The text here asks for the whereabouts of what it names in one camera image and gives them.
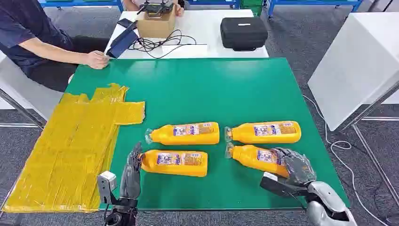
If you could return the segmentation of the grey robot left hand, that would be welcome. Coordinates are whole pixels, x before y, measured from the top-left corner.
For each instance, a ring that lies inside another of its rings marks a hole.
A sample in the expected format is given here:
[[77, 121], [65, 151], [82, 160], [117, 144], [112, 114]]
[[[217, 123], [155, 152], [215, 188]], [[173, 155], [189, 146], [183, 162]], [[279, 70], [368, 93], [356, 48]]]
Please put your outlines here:
[[141, 151], [142, 145], [138, 142], [127, 156], [121, 177], [120, 197], [137, 199], [141, 193], [140, 171], [143, 160]]

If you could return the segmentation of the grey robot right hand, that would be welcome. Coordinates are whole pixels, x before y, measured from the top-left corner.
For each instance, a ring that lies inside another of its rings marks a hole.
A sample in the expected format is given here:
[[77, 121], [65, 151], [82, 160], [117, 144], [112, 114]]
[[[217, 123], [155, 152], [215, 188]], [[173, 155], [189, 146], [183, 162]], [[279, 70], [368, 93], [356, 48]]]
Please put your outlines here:
[[288, 172], [288, 176], [279, 177], [280, 182], [306, 187], [309, 183], [316, 181], [316, 172], [304, 154], [281, 147], [272, 148], [271, 150], [281, 159], [283, 168]]

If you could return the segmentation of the person's hand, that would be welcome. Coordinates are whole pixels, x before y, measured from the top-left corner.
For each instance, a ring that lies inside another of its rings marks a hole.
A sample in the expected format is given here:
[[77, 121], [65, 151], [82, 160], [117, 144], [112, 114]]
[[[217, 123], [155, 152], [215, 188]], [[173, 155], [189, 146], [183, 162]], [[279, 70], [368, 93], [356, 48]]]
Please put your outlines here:
[[104, 69], [109, 63], [109, 57], [105, 55], [103, 52], [95, 50], [90, 53], [87, 53], [84, 58], [84, 65], [88, 65], [93, 69]]

